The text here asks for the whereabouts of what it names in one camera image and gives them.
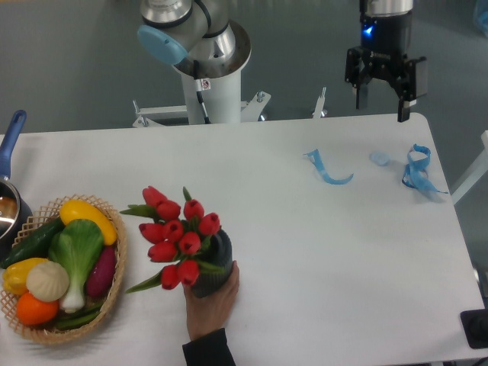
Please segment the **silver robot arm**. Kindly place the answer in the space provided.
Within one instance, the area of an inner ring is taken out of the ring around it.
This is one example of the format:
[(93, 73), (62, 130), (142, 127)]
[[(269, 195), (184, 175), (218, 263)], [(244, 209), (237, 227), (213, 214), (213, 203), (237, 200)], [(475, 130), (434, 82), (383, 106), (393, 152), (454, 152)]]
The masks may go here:
[[(249, 35), (230, 20), (226, 1), (143, 1), (137, 39), (143, 49), (181, 76), (190, 124), (236, 124), (262, 120), (271, 96), (241, 99), (241, 71), (251, 55)], [(344, 80), (355, 107), (366, 104), (367, 86), (386, 82), (398, 97), (397, 120), (428, 91), (425, 57), (407, 56), (413, 2), (361, 1), (361, 42), (348, 49)]]

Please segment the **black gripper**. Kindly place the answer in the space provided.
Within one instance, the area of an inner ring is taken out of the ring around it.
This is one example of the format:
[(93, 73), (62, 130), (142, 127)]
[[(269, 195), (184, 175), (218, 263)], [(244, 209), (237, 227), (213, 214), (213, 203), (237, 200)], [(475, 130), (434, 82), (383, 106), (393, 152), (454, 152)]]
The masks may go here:
[(410, 118), (416, 99), (426, 94), (426, 58), (410, 59), (413, 2), (360, 1), (361, 44), (347, 51), (345, 81), (356, 89), (357, 110), (368, 106), (368, 84), (387, 82), (400, 97), (397, 121)]

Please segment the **person's hand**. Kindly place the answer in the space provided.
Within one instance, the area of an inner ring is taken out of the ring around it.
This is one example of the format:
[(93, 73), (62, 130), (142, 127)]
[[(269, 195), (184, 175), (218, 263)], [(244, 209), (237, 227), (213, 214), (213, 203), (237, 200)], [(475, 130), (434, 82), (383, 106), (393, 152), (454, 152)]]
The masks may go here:
[(239, 266), (233, 262), (232, 272), (226, 283), (207, 297), (198, 298), (189, 286), (184, 286), (186, 324), (189, 339), (193, 342), (222, 329), (229, 319), (239, 292)]

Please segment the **black sleeved forearm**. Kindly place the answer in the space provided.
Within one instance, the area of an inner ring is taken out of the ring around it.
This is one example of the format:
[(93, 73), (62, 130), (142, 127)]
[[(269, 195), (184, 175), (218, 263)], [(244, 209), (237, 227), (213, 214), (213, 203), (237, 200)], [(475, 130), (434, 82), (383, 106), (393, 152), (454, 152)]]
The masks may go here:
[(236, 366), (224, 328), (184, 344), (182, 350), (188, 366)]

